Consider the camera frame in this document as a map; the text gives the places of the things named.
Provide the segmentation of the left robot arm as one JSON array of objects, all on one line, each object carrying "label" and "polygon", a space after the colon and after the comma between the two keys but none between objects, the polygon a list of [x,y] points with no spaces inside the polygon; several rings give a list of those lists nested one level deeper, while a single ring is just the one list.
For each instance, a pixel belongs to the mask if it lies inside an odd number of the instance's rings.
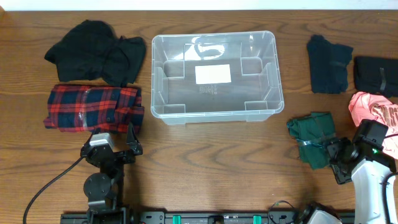
[{"label": "left robot arm", "polygon": [[81,149],[80,156],[99,168],[83,186],[88,198],[88,223],[134,222],[131,209],[123,204],[124,166],[135,163],[136,156],[143,154],[132,123],[127,127],[126,144],[127,150],[115,152],[110,133],[95,131]]}]

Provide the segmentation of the black taped garment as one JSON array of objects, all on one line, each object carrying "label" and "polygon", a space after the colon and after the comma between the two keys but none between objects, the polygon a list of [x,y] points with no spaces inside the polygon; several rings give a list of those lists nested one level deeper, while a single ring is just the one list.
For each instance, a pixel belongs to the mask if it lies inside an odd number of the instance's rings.
[{"label": "black taped garment", "polygon": [[358,91],[397,97],[397,59],[355,57],[354,85]]}]

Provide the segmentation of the dark navy garment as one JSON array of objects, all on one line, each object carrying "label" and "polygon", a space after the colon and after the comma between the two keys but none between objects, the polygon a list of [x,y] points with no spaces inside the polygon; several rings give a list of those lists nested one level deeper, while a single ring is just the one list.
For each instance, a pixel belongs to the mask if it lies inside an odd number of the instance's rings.
[{"label": "dark navy garment", "polygon": [[347,66],[353,48],[332,44],[322,35],[312,35],[307,43],[310,79],[314,93],[340,94],[348,88]]}]

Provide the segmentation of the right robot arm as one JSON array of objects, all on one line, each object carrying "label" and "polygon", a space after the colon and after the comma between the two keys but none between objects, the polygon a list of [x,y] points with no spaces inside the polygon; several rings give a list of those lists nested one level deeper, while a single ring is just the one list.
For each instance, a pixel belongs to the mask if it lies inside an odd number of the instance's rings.
[{"label": "right robot arm", "polygon": [[338,184],[354,184],[355,223],[397,223],[393,190],[396,162],[382,151],[387,130],[378,121],[363,119],[351,141],[329,137],[298,141],[300,146],[326,152]]}]

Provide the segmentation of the dark green garment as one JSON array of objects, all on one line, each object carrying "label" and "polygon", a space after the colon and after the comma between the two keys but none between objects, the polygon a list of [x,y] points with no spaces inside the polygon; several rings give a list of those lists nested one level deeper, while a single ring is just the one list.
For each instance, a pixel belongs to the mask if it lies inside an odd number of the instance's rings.
[{"label": "dark green garment", "polygon": [[309,164],[313,170],[330,164],[326,147],[337,140],[331,113],[312,112],[308,116],[291,119],[287,122],[287,129],[298,144],[302,162]]}]

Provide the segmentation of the pink shirt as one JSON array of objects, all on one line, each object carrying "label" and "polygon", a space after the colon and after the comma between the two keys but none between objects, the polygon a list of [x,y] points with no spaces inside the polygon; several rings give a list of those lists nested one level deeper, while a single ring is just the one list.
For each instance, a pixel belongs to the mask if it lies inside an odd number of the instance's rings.
[{"label": "pink shirt", "polygon": [[381,95],[372,95],[363,91],[355,93],[348,106],[355,126],[363,119],[376,120],[388,127],[383,141],[383,152],[397,159],[397,105]]}]

